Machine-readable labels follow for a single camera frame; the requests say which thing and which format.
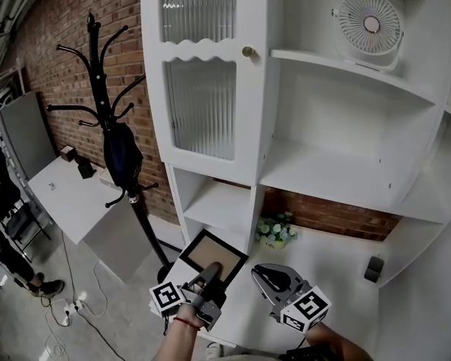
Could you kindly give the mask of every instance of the black coat rack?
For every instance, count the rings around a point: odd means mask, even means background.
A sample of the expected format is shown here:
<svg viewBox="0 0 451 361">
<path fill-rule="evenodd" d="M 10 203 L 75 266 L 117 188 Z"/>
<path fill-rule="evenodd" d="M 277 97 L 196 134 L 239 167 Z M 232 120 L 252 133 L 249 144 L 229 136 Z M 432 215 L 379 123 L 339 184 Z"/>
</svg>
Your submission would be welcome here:
<svg viewBox="0 0 451 361">
<path fill-rule="evenodd" d="M 100 126 L 104 134 L 104 160 L 107 168 L 110 172 L 114 183 L 122 189 L 122 195 L 106 203 L 105 207 L 109 208 L 112 205 L 120 202 L 124 195 L 127 193 L 129 203 L 134 209 L 135 215 L 139 220 L 145 235 L 152 244 L 157 256 L 162 262 L 163 267 L 160 269 L 157 276 L 159 283 L 163 282 L 165 276 L 170 271 L 172 264 L 168 261 L 167 256 L 160 247 L 160 243 L 150 225 L 147 213 L 142 207 L 143 191 L 158 187 L 157 183 L 154 183 L 148 187 L 143 187 L 138 184 L 138 175 L 142 166 L 142 153 L 135 144 L 134 135 L 131 129 L 125 123 L 118 123 L 117 121 L 124 117 L 133 107 L 134 104 L 130 103 L 127 108 L 119 115 L 115 115 L 115 109 L 120 99 L 131 89 L 137 86 L 141 81 L 145 79 L 145 74 L 140 76 L 136 81 L 126 87 L 114 100 L 114 103 L 110 106 L 110 101 L 107 94 L 107 75 L 104 73 L 104 58 L 105 52 L 108 46 L 117 39 L 122 33 L 124 33 L 128 26 L 124 26 L 115 35 L 108 39 L 104 48 L 98 57 L 98 31 L 100 29 L 100 23 L 95 21 L 92 14 L 89 14 L 87 20 L 87 30 L 89 33 L 89 54 L 90 62 L 87 58 L 77 50 L 72 48 L 63 47 L 57 45 L 57 50 L 64 50 L 77 55 L 86 66 L 89 73 L 90 85 L 92 87 L 92 94 L 95 101 L 95 107 L 97 111 L 82 105 L 49 105 L 48 111 L 85 111 L 93 115 L 96 118 L 96 123 L 84 122 L 79 120 L 79 126 L 96 127 Z"/>
</svg>

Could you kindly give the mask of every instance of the flower pot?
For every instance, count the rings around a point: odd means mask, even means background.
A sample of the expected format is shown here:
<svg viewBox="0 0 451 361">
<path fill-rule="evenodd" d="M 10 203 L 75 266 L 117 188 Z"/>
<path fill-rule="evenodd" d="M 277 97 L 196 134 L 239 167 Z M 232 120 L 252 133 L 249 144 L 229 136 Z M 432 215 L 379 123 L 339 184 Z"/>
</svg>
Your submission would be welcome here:
<svg viewBox="0 0 451 361">
<path fill-rule="evenodd" d="M 268 237 L 262 236 L 260 240 L 261 244 L 276 250 L 282 250 L 286 245 L 287 241 L 270 241 Z"/>
</svg>

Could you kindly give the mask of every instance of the white cabinet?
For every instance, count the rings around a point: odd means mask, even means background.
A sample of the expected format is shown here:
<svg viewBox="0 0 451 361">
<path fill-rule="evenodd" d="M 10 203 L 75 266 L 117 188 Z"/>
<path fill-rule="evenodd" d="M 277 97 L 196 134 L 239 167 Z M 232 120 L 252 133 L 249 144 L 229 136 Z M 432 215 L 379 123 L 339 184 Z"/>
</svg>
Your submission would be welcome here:
<svg viewBox="0 0 451 361">
<path fill-rule="evenodd" d="M 141 16 L 162 160 L 253 185 L 268 58 L 267 0 L 142 0 Z"/>
<path fill-rule="evenodd" d="M 384 284 L 450 220 L 451 0 L 141 4 L 186 242 L 207 227 L 249 252 L 275 187 L 404 216 Z"/>
</svg>

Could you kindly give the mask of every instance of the sneaker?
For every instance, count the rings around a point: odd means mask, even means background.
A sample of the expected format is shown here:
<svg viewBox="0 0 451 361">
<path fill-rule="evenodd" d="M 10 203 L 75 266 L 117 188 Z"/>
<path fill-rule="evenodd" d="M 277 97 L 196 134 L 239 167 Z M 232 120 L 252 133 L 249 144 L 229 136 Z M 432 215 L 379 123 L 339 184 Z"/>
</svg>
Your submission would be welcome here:
<svg viewBox="0 0 451 361">
<path fill-rule="evenodd" d="M 222 345 L 213 342 L 207 346 L 205 350 L 205 359 L 209 361 L 210 359 L 216 359 L 222 357 Z"/>
<path fill-rule="evenodd" d="M 38 289 L 37 297 L 44 297 L 51 299 L 57 294 L 60 294 L 65 287 L 65 282 L 62 280 L 43 282 L 40 289 Z"/>
</svg>

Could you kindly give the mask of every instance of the gray panel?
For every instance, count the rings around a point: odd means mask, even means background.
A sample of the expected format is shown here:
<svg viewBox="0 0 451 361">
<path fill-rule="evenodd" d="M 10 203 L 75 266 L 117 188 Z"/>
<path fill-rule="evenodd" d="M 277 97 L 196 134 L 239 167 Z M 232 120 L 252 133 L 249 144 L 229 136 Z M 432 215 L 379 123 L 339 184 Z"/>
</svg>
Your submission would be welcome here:
<svg viewBox="0 0 451 361">
<path fill-rule="evenodd" d="M 7 148 L 17 158 L 26 179 L 32 179 L 56 158 L 34 92 L 0 110 Z"/>
</svg>

